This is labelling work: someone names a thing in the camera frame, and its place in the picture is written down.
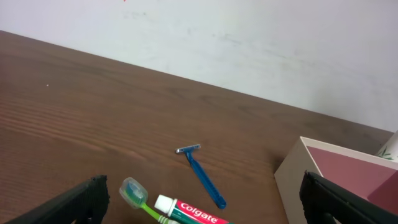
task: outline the toothbrush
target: toothbrush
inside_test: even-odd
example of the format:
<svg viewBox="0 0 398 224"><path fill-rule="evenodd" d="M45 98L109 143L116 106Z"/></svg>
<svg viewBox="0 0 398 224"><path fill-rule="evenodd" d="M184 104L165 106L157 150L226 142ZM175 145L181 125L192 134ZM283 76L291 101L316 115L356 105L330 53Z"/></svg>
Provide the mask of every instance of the toothbrush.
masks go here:
<svg viewBox="0 0 398 224"><path fill-rule="evenodd" d="M161 224L179 224L176 221L169 220L168 218L159 215L153 211L146 204L148 199L148 192L145 188L131 177L126 178L119 189L122 198L134 209L142 208L150 216L154 217Z"/></svg>

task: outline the colgate logo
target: colgate logo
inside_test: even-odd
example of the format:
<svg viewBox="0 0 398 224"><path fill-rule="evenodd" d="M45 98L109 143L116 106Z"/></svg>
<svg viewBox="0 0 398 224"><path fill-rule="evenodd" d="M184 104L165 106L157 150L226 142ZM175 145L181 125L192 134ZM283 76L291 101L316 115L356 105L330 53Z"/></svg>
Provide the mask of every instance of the colgate logo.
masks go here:
<svg viewBox="0 0 398 224"><path fill-rule="evenodd" d="M212 223L217 223L217 221L218 221L218 218L213 217L209 214L206 214L205 212L198 210L197 208L194 208L194 207L190 206L189 204L181 203L181 207L184 208L186 211L193 213L193 216L202 217L205 220L208 220Z"/></svg>

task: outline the colgate toothpaste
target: colgate toothpaste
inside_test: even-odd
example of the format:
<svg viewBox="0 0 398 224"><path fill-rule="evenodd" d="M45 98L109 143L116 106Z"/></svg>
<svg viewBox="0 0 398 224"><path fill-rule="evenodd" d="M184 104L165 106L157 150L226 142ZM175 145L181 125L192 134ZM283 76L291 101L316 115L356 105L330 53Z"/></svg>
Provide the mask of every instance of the colgate toothpaste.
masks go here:
<svg viewBox="0 0 398 224"><path fill-rule="evenodd" d="M181 224L227 224L226 220L210 215L185 202L159 195L156 200L155 208L166 213L171 219Z"/></svg>

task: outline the wooden table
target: wooden table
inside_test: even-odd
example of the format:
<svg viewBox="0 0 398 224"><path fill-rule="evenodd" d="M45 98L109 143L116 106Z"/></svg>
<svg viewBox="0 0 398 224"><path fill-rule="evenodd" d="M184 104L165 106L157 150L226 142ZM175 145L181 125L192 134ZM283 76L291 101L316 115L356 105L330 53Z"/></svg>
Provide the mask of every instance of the wooden table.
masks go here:
<svg viewBox="0 0 398 224"><path fill-rule="evenodd" d="M274 171L299 136L375 153L391 135L0 32L0 222L106 174L103 223L156 223L120 197L126 177L151 207L164 194L234 223L287 223ZM224 210L175 154L197 143Z"/></svg>

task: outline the box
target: box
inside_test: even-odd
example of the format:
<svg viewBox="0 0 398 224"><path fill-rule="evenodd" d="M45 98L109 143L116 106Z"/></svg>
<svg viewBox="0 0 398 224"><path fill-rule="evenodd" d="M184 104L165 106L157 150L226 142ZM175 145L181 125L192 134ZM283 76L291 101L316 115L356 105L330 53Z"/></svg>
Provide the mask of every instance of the box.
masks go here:
<svg viewBox="0 0 398 224"><path fill-rule="evenodd" d="M291 224L307 223L299 196L306 170L398 215L398 163L300 137L275 173Z"/></svg>

